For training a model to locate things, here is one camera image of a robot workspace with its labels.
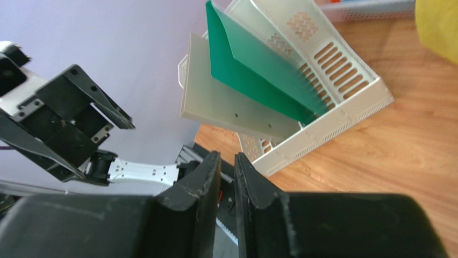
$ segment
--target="plastic tray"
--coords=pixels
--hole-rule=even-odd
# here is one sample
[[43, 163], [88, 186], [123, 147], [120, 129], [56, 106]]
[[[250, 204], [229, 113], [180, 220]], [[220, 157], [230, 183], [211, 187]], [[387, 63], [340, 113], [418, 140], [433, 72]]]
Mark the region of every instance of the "plastic tray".
[[321, 6], [332, 22], [413, 17], [415, 0], [365, 0]]
[[[315, 2], [236, 0], [226, 13], [296, 62], [329, 109], [282, 142], [239, 134], [243, 152], [265, 176], [394, 101], [382, 79], [347, 45]], [[178, 65], [180, 82], [186, 66], [185, 57]]]

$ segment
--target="white bracket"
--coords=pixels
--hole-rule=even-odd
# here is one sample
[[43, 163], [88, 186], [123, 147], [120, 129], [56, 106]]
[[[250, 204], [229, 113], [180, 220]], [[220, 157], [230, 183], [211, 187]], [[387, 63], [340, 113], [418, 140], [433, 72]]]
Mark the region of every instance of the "white bracket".
[[179, 169], [176, 164], [157, 166], [133, 163], [116, 158], [108, 170], [111, 183], [146, 182], [163, 185], [163, 190], [178, 180]]

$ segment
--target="metal bracket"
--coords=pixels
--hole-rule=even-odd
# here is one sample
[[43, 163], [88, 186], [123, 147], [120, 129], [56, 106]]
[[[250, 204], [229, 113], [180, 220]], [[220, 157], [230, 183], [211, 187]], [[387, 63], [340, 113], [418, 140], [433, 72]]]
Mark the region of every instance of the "metal bracket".
[[74, 86], [86, 94], [94, 105], [121, 129], [135, 129], [132, 118], [119, 107], [91, 78], [79, 67], [73, 65], [60, 76], [64, 76]]
[[179, 169], [176, 164], [157, 166], [133, 163], [116, 158], [110, 165], [107, 180], [111, 183], [155, 183], [163, 185], [163, 190], [166, 190], [177, 181], [178, 172]]
[[84, 173], [82, 173], [74, 165], [67, 162], [61, 156], [57, 155], [52, 151], [48, 146], [44, 145], [42, 142], [37, 141], [33, 136], [28, 134], [17, 124], [11, 121], [8, 117], [0, 114], [0, 140], [4, 141], [6, 144], [14, 147], [17, 150], [44, 157], [50, 160], [57, 162], [66, 169], [73, 172], [77, 177], [85, 178]]

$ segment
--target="lavender wall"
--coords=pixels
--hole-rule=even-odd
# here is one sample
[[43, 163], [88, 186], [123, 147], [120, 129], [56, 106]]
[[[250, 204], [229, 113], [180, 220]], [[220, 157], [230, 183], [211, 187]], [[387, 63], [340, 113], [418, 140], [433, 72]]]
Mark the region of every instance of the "lavender wall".
[[[113, 130], [103, 148], [132, 162], [172, 163], [199, 127], [180, 118], [176, 67], [187, 53], [189, 33], [206, 30], [205, 2], [3, 0], [0, 40], [22, 45], [33, 57], [27, 67], [45, 78], [80, 65], [133, 117], [137, 129]], [[0, 180], [77, 192], [156, 191], [140, 184], [61, 183], [13, 151], [0, 152]]]

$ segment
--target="yellow object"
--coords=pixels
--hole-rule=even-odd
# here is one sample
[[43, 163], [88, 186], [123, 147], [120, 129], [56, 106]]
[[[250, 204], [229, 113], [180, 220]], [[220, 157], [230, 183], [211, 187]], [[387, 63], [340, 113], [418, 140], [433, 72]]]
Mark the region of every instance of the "yellow object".
[[421, 42], [458, 64], [458, 0], [417, 0], [415, 17]]

